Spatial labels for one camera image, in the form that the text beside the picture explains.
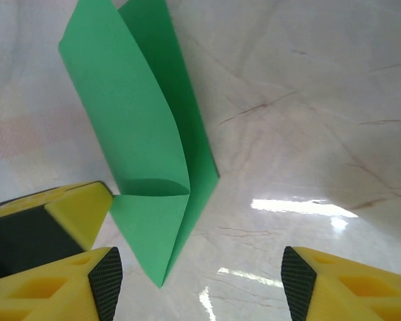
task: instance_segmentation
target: green paper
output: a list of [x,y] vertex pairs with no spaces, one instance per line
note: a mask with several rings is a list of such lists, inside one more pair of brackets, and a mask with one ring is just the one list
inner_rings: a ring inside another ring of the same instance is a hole
[[161,286],[218,175],[164,0],[79,0],[59,51],[120,194],[111,213]]

